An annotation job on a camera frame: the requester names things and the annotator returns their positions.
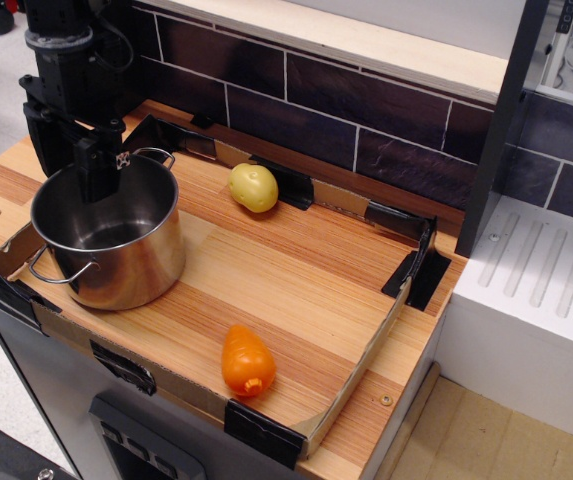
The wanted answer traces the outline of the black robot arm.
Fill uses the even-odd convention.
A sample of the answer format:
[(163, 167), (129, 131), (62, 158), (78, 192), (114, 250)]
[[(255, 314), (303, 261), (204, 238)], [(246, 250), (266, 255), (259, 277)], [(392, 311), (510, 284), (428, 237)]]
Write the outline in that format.
[(20, 80), (23, 112), (47, 177), (73, 170), (81, 198), (100, 201), (119, 188), (123, 75), (134, 62), (128, 37), (109, 19), (108, 1), (26, 1), (26, 45), (38, 73)]

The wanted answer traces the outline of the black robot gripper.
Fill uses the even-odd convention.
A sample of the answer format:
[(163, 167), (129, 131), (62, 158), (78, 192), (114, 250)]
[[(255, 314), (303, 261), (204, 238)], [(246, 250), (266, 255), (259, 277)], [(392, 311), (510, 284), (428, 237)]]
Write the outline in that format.
[(43, 173), (51, 177), (75, 159), (85, 204), (115, 194), (121, 171), (130, 165), (129, 152), (109, 151), (121, 148), (125, 124), (97, 92), (103, 75), (91, 47), (37, 47), (38, 73), (19, 79), (26, 92), (23, 113)]

